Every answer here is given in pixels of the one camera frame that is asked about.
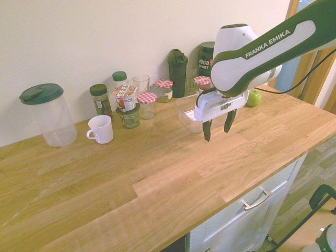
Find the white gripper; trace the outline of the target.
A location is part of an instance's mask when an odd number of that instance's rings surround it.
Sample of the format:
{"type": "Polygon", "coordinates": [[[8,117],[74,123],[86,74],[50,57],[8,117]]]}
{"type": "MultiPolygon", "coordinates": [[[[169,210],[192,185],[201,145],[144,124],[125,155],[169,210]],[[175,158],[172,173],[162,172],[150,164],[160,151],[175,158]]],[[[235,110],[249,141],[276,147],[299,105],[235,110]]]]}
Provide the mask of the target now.
{"type": "Polygon", "coordinates": [[[245,91],[236,97],[223,98],[218,92],[212,91],[207,94],[200,94],[197,97],[194,117],[203,123],[204,139],[207,142],[211,139],[211,120],[227,113],[224,132],[228,133],[235,120],[236,109],[243,107],[247,103],[248,95],[249,91],[245,91]]]}

